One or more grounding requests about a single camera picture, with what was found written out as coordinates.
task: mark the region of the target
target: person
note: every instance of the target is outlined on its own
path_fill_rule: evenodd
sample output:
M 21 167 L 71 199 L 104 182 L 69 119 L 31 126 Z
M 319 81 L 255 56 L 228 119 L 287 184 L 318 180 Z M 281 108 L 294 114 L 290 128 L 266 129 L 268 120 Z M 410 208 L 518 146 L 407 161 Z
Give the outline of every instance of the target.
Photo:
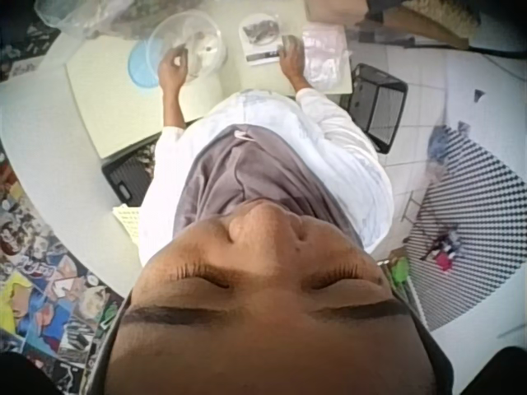
M 450 362 L 368 254 L 393 215 L 375 148 L 284 42 L 296 103 L 245 91 L 186 130 L 186 50 L 162 61 L 146 266 L 87 393 L 451 393 Z

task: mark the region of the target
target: hand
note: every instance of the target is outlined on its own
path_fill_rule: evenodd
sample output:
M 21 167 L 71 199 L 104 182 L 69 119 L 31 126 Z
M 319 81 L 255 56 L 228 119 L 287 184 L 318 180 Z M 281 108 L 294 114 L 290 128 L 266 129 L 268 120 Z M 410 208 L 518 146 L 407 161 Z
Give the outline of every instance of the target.
M 179 66 L 174 63 L 176 58 L 180 58 Z M 169 49 L 157 69 L 159 85 L 163 93 L 168 95 L 179 94 L 188 73 L 189 51 L 184 47 L 184 44 Z
M 284 35 L 282 37 L 283 46 L 278 50 L 280 55 L 280 68 L 284 76 L 299 91 L 302 88 L 310 87 L 304 77 L 305 54 L 304 43 L 294 35 Z

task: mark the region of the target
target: plastic bag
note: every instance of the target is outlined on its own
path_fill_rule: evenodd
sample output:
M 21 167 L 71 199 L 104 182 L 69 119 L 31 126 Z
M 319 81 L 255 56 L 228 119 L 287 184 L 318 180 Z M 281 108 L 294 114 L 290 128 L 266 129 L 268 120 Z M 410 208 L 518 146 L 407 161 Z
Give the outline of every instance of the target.
M 81 39 L 113 35 L 147 39 L 157 25 L 203 0 L 36 0 L 35 11 L 51 27 Z
M 304 28 L 305 71 L 307 81 L 326 91 L 342 79 L 343 62 L 347 61 L 344 28 L 336 25 L 311 23 Z

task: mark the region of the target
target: comic-patterned cloth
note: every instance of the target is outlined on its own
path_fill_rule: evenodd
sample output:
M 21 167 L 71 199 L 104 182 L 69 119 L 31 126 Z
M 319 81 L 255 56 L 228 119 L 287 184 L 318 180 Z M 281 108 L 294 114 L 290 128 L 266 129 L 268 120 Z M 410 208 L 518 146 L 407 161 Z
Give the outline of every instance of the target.
M 123 298 L 64 247 L 32 206 L 0 145 L 0 352 L 81 393 Z

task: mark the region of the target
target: plastic container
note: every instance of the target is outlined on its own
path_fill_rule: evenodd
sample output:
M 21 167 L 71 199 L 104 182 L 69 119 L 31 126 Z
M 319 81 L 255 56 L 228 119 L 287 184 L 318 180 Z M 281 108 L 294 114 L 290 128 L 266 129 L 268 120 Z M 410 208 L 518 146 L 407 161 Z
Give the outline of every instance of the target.
M 226 60 L 222 33 L 205 12 L 186 11 L 165 19 L 147 42 L 147 64 L 157 79 L 157 68 L 165 53 L 185 44 L 189 51 L 186 83 L 217 72 Z

